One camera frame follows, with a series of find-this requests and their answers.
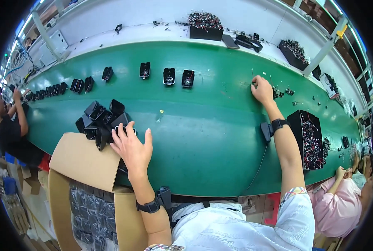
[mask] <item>black t-shirt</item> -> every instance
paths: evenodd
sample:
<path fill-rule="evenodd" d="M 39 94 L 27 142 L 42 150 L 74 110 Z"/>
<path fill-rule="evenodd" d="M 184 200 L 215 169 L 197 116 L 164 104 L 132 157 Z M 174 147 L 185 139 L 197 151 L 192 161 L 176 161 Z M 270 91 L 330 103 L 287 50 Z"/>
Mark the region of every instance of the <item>black t-shirt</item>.
<path fill-rule="evenodd" d="M 9 153 L 31 167 L 39 166 L 44 155 L 43 150 L 21 137 L 19 121 L 10 120 L 8 115 L 0 123 L 0 151 L 2 154 Z"/>

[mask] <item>white shirt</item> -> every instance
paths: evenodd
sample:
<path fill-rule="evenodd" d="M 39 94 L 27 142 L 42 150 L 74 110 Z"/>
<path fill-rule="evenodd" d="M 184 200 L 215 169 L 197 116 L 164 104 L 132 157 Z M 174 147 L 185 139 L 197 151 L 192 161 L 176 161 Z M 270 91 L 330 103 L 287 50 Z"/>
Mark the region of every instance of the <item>white shirt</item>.
<path fill-rule="evenodd" d="M 175 212 L 172 221 L 177 219 L 173 244 L 146 250 L 312 250 L 314 216 L 303 188 L 286 193 L 274 228 L 247 222 L 238 203 L 210 203 L 208 208 L 192 204 Z"/>

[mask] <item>finger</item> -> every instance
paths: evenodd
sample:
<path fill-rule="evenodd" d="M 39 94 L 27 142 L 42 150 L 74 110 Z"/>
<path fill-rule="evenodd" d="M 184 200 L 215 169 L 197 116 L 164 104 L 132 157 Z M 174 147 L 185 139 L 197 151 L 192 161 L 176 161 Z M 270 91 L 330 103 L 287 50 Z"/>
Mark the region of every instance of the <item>finger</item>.
<path fill-rule="evenodd" d="M 116 143 L 117 147 L 119 149 L 122 148 L 122 140 L 118 137 L 117 133 L 115 132 L 115 130 L 111 130 L 111 136 L 113 137 L 113 140 L 114 142 Z"/>
<path fill-rule="evenodd" d="M 255 87 L 253 84 L 251 84 L 251 92 L 252 92 L 252 94 L 254 94 L 254 95 L 255 95 L 255 93 L 256 93 L 256 87 Z"/>
<path fill-rule="evenodd" d="M 128 123 L 127 127 L 125 128 L 125 130 L 127 131 L 128 138 L 136 136 L 135 133 L 134 133 L 134 124 L 135 124 L 135 122 L 131 121 L 131 122 Z"/>
<path fill-rule="evenodd" d="M 123 127 L 124 127 L 124 124 L 119 123 L 119 125 L 118 125 L 118 136 L 121 139 L 121 141 L 124 141 L 128 138 L 127 135 L 124 133 Z"/>
<path fill-rule="evenodd" d="M 111 148 L 116 152 L 119 156 L 121 156 L 121 150 L 118 148 L 118 146 L 114 143 L 110 143 Z"/>
<path fill-rule="evenodd" d="M 252 83 L 257 82 L 257 81 L 260 80 L 260 79 L 261 79 L 260 75 L 256 75 L 256 76 L 254 76 L 254 78 L 252 79 Z"/>
<path fill-rule="evenodd" d="M 145 145 L 149 147 L 153 147 L 152 142 L 153 142 L 152 130 L 148 128 L 145 132 Z"/>

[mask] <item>black wristband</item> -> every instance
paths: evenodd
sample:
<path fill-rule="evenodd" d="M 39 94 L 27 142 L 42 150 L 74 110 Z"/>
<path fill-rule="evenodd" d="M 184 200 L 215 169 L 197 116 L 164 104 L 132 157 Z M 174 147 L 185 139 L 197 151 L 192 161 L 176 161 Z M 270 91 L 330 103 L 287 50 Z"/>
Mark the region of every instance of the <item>black wristband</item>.
<path fill-rule="evenodd" d="M 272 128 L 273 128 L 273 133 L 276 132 L 277 129 L 282 128 L 285 124 L 287 124 L 290 127 L 290 123 L 284 119 L 276 119 L 272 121 Z"/>
<path fill-rule="evenodd" d="M 157 195 L 155 194 L 154 200 L 150 203 L 141 205 L 136 201 L 136 210 L 138 211 L 140 210 L 140 211 L 144 211 L 144 212 L 152 214 L 152 213 L 159 211 L 161 205 L 162 203 L 160 203 L 160 200 L 158 200 Z"/>

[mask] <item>woman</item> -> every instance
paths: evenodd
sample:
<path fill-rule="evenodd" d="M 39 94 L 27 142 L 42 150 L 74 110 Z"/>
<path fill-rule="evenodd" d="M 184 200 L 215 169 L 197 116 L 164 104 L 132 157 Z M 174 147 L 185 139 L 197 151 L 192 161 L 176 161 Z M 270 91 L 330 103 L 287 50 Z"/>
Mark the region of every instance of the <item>woman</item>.
<path fill-rule="evenodd" d="M 333 178 L 308 191 L 315 219 L 315 233 L 345 237 L 361 222 L 373 195 L 373 175 L 362 190 L 352 180 L 352 171 L 339 167 Z"/>

